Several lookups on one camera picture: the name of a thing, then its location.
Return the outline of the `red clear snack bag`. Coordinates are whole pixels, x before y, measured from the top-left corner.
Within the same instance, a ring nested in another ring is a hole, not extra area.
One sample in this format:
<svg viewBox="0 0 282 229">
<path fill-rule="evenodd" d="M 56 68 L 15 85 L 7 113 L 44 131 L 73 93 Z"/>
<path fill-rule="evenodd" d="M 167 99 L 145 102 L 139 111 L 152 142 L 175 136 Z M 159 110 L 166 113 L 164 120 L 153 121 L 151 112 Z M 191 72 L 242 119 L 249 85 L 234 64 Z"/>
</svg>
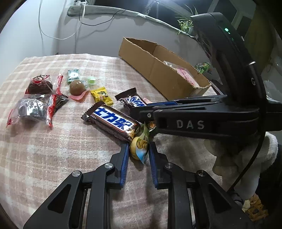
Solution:
<svg viewBox="0 0 282 229">
<path fill-rule="evenodd" d="M 40 74 L 32 78 L 25 94 L 52 94 L 53 84 L 49 74 Z"/>
<path fill-rule="evenodd" d="M 20 121 L 28 120 L 41 121 L 52 128 L 56 94 L 62 94 L 62 80 L 63 75 L 59 74 L 56 83 L 53 84 L 52 94 L 24 94 L 14 108 L 11 109 L 6 126 L 16 125 Z"/>
</svg>

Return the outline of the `small black snack packet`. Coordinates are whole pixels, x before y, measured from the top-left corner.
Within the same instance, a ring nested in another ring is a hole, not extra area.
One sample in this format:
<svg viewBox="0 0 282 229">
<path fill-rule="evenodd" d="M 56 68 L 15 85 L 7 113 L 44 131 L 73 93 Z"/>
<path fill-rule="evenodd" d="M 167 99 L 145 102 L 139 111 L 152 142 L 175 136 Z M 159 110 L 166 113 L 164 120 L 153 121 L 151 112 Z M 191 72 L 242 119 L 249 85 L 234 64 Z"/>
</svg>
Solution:
<svg viewBox="0 0 282 229">
<path fill-rule="evenodd" d="M 54 112 L 58 111 L 67 102 L 68 102 L 68 96 L 64 94 L 56 94 L 56 103 L 54 107 Z"/>
</svg>

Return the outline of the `clear green candy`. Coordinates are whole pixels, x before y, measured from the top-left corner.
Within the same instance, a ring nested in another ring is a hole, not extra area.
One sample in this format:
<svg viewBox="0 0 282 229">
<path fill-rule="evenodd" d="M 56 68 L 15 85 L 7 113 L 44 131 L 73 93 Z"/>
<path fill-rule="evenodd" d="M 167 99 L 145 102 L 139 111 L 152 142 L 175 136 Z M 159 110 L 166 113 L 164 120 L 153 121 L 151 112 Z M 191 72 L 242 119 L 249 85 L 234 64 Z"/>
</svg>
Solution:
<svg viewBox="0 0 282 229">
<path fill-rule="evenodd" d="M 85 80 L 89 86 L 96 84 L 96 78 L 94 76 L 88 76 L 85 78 Z"/>
</svg>

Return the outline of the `brown cardboard box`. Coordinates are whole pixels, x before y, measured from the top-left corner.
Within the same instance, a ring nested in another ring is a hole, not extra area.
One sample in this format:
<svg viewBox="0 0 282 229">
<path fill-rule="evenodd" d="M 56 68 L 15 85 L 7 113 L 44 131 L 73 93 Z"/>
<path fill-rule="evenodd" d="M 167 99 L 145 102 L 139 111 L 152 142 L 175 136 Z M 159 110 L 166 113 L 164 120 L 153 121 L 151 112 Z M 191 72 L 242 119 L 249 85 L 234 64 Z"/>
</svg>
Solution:
<svg viewBox="0 0 282 229">
<path fill-rule="evenodd" d="M 190 63 L 157 43 L 124 37 L 119 56 L 168 100 L 202 96 L 211 87 L 210 81 Z M 199 86 L 193 86 L 165 62 L 187 69 Z"/>
</svg>

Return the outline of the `small snickers bar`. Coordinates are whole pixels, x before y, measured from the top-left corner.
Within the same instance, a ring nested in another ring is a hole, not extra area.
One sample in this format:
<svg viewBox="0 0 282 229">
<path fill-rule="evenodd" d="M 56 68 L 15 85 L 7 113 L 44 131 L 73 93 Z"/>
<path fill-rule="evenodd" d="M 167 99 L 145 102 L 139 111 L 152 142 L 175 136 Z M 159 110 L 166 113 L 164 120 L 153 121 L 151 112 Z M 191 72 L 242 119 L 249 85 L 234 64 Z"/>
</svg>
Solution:
<svg viewBox="0 0 282 229">
<path fill-rule="evenodd" d="M 144 100 L 142 100 L 141 97 L 137 94 L 135 87 L 117 94 L 115 98 L 117 101 L 122 102 L 124 106 L 129 109 L 132 107 L 147 106 Z"/>
</svg>

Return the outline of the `green tissue pack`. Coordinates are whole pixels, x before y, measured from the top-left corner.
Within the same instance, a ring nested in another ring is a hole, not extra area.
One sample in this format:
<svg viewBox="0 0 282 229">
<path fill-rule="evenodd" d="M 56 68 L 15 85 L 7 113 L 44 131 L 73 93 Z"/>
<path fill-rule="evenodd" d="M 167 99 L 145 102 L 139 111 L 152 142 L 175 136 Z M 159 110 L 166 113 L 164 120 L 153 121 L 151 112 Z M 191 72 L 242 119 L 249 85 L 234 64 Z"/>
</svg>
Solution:
<svg viewBox="0 0 282 229">
<path fill-rule="evenodd" d="M 197 63 L 195 65 L 195 69 L 200 74 L 203 74 L 203 73 L 207 72 L 209 70 L 209 68 L 210 68 L 210 63 L 209 62 Z"/>
</svg>

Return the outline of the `brown chocolate ball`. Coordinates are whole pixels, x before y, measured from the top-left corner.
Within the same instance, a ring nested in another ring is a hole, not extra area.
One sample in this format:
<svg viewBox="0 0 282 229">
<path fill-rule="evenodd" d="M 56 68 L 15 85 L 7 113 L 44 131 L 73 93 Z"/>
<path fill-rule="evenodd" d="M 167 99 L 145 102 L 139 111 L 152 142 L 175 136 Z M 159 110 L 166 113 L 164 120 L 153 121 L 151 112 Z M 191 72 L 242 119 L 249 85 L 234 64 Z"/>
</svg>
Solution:
<svg viewBox="0 0 282 229">
<path fill-rule="evenodd" d="M 85 85 L 81 80 L 74 80 L 69 85 L 69 91 L 72 95 L 81 95 L 85 91 Z"/>
</svg>

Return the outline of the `yellow candy packet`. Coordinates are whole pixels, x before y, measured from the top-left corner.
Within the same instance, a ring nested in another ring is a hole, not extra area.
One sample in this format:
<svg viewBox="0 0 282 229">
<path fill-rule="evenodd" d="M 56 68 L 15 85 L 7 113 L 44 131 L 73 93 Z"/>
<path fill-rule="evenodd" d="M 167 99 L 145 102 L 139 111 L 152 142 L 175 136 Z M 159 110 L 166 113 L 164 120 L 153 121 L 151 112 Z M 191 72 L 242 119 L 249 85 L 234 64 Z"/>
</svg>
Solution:
<svg viewBox="0 0 282 229">
<path fill-rule="evenodd" d="M 114 104 L 105 87 L 91 90 L 90 93 L 93 96 L 95 103 L 104 102 L 107 106 Z"/>
</svg>

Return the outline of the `large snickers bar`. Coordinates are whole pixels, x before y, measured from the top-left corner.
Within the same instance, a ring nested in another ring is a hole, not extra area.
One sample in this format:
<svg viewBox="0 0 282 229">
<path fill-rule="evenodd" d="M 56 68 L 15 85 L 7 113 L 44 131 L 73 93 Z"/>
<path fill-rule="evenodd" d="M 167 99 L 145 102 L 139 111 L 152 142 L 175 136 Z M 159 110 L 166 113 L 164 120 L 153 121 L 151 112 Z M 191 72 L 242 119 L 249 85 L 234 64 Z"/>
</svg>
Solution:
<svg viewBox="0 0 282 229">
<path fill-rule="evenodd" d="M 81 117 L 121 141 L 131 142 L 140 130 L 138 121 L 100 101 L 91 106 Z"/>
</svg>

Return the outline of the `packaged toast bread loaf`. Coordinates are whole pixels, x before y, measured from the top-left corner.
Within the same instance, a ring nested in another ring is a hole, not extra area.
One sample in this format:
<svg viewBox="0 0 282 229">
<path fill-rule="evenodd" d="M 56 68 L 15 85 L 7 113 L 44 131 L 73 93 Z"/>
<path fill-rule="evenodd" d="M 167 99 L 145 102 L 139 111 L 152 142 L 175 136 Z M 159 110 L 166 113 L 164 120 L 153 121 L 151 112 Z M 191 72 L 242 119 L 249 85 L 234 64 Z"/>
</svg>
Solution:
<svg viewBox="0 0 282 229">
<path fill-rule="evenodd" d="M 190 72 L 186 68 L 183 68 L 179 65 L 176 65 L 168 61 L 163 61 L 163 63 L 176 70 L 177 73 L 180 74 L 180 76 L 182 76 L 186 81 L 188 81 L 188 83 L 190 83 L 193 87 L 199 87 L 197 81 L 194 79 L 194 77 L 190 74 Z"/>
</svg>

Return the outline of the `potted spider plant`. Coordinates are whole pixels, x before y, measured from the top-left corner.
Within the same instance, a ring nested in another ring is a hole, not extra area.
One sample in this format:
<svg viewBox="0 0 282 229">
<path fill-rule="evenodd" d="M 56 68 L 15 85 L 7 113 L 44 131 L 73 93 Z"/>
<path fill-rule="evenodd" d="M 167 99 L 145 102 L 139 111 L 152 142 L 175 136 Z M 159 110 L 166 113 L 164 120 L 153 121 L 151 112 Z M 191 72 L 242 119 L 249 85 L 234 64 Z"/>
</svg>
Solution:
<svg viewBox="0 0 282 229">
<path fill-rule="evenodd" d="M 191 19 L 190 16 L 185 17 L 185 16 L 177 15 L 175 18 L 177 19 L 177 22 L 180 27 L 180 31 L 178 32 L 178 34 L 180 34 L 180 32 L 183 32 L 190 36 L 195 36 L 193 20 Z"/>
</svg>

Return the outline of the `pink plaid tablecloth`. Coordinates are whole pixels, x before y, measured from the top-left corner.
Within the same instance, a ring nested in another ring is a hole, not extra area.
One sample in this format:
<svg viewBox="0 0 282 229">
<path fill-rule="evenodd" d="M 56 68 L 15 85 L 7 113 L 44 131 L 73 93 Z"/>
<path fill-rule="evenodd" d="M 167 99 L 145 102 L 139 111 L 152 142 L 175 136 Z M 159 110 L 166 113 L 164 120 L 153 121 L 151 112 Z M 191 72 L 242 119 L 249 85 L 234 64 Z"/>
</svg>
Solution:
<svg viewBox="0 0 282 229">
<path fill-rule="evenodd" d="M 6 127 L 11 109 L 23 97 L 31 78 L 50 74 L 56 81 L 61 73 L 61 90 L 68 94 L 67 71 L 79 69 L 83 77 L 96 78 L 94 88 L 105 86 L 118 110 L 123 105 L 114 96 L 133 87 L 152 102 L 165 98 L 120 58 L 90 54 L 30 57 L 13 68 L 1 85 L 1 204 L 13 223 L 22 228 L 72 171 L 92 171 L 121 148 L 117 138 L 82 121 L 82 114 L 94 104 L 90 94 L 82 103 L 70 100 L 61 107 L 54 114 L 53 129 L 44 122 Z M 191 172 L 203 169 L 222 184 L 221 177 L 212 171 L 215 157 L 203 140 L 158 134 L 154 141 L 169 161 Z M 143 165 L 130 159 L 124 188 L 110 194 L 111 228 L 166 228 L 168 193 L 154 188 L 148 161 Z"/>
</svg>

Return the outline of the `white power strip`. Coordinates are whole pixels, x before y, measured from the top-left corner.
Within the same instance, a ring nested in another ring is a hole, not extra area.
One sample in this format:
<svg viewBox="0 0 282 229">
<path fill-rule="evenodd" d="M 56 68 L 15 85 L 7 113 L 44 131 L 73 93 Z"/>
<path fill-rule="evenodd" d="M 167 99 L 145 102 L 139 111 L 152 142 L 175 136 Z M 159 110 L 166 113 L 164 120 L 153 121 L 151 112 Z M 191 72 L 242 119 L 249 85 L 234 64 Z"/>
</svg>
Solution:
<svg viewBox="0 0 282 229">
<path fill-rule="evenodd" d="M 76 6 L 84 6 L 88 4 L 88 0 L 74 0 L 74 5 Z"/>
</svg>

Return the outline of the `yellow blue candy pouch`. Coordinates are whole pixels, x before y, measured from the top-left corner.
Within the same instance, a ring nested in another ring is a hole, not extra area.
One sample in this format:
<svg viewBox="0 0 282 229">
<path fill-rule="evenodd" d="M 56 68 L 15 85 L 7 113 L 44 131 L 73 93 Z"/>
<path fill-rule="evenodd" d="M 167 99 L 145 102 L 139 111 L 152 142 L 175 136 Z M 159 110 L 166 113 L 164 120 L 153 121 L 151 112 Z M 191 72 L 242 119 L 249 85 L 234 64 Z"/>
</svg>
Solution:
<svg viewBox="0 0 282 229">
<path fill-rule="evenodd" d="M 142 123 L 138 133 L 133 138 L 130 144 L 130 153 L 131 156 L 141 163 L 145 164 L 147 160 L 149 137 L 153 135 L 156 124 L 154 121 L 149 122 L 148 124 Z"/>
</svg>

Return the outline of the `green mint candy packet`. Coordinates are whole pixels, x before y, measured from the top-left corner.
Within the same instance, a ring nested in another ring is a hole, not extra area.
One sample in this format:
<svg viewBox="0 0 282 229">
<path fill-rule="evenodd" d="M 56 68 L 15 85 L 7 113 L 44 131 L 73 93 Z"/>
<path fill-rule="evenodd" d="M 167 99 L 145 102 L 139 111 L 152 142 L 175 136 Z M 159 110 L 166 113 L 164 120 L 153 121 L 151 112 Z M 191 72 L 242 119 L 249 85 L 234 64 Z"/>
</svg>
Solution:
<svg viewBox="0 0 282 229">
<path fill-rule="evenodd" d="M 67 83 L 70 84 L 74 80 L 79 80 L 79 69 L 68 70 Z"/>
</svg>

